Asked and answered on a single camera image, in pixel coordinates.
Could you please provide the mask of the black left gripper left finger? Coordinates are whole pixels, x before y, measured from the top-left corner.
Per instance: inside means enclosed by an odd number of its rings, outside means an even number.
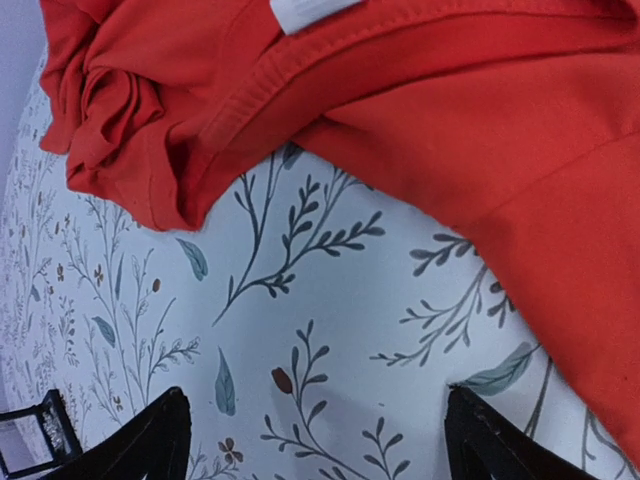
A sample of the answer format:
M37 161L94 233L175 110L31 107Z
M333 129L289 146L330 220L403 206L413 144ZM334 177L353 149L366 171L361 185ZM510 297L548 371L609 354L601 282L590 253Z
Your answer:
M97 446L45 479L169 479L186 477L192 438L188 397L173 386Z

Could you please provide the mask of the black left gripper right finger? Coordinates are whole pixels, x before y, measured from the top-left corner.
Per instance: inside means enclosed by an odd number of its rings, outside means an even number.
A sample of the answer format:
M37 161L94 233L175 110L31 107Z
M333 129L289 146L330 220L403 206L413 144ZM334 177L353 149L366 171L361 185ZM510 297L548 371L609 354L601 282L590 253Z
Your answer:
M467 387L450 388L444 431L453 480L593 480L542 447Z

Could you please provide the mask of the red t-shirt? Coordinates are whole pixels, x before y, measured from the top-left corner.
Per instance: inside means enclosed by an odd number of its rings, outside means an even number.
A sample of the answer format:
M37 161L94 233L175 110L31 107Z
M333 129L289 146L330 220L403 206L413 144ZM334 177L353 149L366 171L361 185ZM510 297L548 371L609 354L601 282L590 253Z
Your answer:
M639 457L639 5L45 1L45 151L70 189L197 231L287 142L470 240Z

